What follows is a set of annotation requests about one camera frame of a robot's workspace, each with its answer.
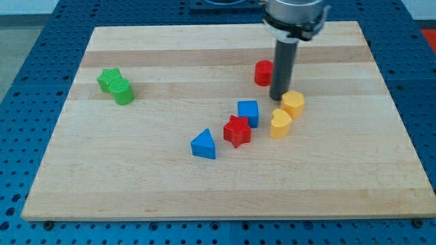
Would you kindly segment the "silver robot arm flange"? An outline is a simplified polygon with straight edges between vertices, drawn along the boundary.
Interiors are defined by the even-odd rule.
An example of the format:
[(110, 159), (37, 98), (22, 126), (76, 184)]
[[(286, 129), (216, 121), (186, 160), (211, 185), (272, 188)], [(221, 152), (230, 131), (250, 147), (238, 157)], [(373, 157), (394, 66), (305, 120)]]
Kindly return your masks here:
[(262, 6), (262, 20), (280, 42), (307, 42), (322, 30), (330, 9), (324, 0), (268, 0)]

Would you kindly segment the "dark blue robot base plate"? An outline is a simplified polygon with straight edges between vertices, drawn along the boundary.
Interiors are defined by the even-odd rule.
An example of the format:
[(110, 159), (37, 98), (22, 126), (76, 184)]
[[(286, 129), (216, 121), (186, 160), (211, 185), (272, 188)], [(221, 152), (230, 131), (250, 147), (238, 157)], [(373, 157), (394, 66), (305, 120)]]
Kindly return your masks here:
[(190, 14), (207, 11), (260, 10), (262, 8), (258, 0), (190, 0), (187, 2)]

